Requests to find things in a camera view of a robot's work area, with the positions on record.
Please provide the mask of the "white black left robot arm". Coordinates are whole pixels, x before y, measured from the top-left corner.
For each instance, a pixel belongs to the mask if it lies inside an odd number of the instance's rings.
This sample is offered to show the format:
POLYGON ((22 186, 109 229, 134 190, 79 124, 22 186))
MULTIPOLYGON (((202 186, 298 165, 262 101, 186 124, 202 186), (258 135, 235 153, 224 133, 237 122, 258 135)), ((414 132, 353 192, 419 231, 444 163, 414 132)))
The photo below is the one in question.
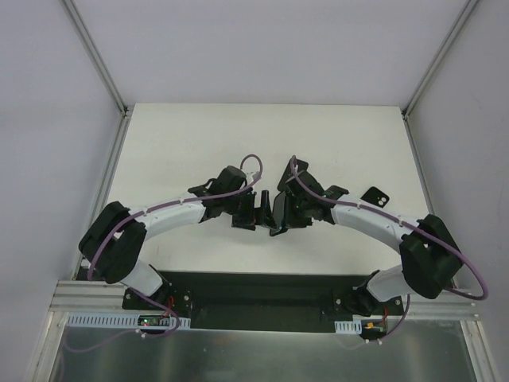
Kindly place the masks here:
POLYGON ((140 259, 144 243, 175 228, 204 223, 223 213, 237 216, 242 203, 255 196, 253 185, 262 173, 227 166, 216 178, 188 189, 181 197, 152 207, 128 208, 113 201, 78 244, 93 275, 108 284, 121 283, 140 294, 150 309, 161 309, 170 295, 169 282, 140 259))

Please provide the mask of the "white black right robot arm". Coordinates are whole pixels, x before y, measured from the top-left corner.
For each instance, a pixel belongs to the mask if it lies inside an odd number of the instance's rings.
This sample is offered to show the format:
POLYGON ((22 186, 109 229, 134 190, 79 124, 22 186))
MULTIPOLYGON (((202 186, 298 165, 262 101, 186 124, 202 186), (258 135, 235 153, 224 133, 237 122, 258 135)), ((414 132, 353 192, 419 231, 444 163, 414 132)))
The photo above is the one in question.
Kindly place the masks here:
POLYGON ((332 185, 323 189, 307 171, 286 174, 278 184, 274 216, 280 229, 306 228, 315 220, 361 232, 395 250, 400 265, 374 271, 356 288, 340 295, 342 307, 369 317, 392 298, 418 294, 435 299, 450 286, 462 261, 443 246, 457 245, 443 220, 432 214, 423 219, 392 219, 379 206, 332 185))

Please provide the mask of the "black smartphone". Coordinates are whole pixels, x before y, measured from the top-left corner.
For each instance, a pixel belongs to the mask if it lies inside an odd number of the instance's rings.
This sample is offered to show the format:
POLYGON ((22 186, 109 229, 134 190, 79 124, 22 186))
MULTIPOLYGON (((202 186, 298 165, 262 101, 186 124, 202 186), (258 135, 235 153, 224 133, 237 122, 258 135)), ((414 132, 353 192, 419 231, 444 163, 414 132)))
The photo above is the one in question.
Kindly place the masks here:
POLYGON ((287 181, 293 178, 293 173, 298 173, 300 171, 307 170, 308 168, 309 168, 308 162, 298 158, 290 159, 280 178, 277 190, 279 192, 284 192, 286 189, 287 181))

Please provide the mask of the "teal-edged smartphone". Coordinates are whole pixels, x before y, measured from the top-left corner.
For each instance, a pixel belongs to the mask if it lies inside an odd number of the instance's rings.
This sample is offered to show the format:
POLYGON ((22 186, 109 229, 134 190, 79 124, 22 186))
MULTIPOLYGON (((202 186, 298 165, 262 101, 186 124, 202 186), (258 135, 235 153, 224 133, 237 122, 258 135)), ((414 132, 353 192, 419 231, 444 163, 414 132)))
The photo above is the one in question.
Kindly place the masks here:
POLYGON ((274 198, 272 213, 276 228, 270 229, 270 236, 275 237, 288 232, 291 227, 289 225, 289 195, 287 193, 279 193, 274 198))

